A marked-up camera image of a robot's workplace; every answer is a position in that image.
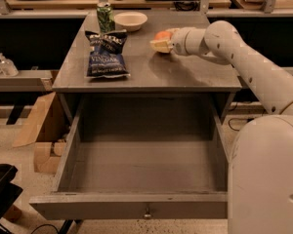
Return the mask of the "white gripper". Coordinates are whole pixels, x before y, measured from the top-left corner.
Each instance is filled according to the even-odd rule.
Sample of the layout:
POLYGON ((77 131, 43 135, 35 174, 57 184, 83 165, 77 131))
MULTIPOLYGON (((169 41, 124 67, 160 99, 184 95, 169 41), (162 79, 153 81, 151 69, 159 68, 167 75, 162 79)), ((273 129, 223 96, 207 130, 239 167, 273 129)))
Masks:
POLYGON ((172 50, 180 56, 203 56, 209 52, 204 41, 205 30, 194 27, 168 28, 170 40, 151 40, 150 46, 158 53, 169 54, 172 50))

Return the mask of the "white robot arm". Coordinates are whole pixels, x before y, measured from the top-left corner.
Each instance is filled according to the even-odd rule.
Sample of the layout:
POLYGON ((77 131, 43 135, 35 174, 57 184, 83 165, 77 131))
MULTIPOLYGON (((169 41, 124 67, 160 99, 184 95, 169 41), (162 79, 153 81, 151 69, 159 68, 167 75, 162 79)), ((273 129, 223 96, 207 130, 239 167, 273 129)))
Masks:
POLYGON ((230 63, 267 114, 237 134, 228 168, 228 233, 293 234, 293 75, 224 20, 170 28, 150 41, 158 53, 230 63))

